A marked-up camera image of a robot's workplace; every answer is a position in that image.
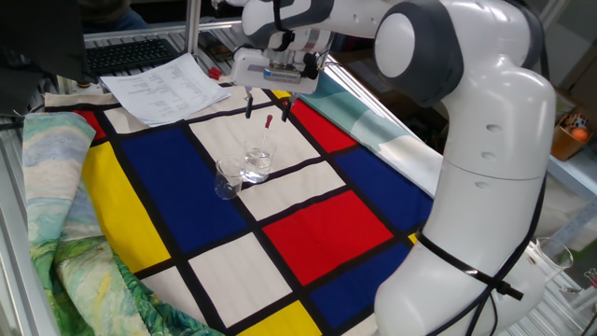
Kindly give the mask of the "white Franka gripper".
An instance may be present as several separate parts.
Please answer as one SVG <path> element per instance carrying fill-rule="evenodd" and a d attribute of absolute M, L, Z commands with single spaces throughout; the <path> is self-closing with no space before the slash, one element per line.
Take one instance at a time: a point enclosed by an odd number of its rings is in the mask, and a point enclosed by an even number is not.
<path fill-rule="evenodd" d="M 311 94 L 319 78 L 317 57 L 313 53 L 287 49 L 239 48 L 234 53 L 232 80 L 245 86 L 245 117 L 251 118 L 254 96 L 252 88 Z M 282 98 L 281 121 L 286 122 L 293 105 L 293 95 Z"/>

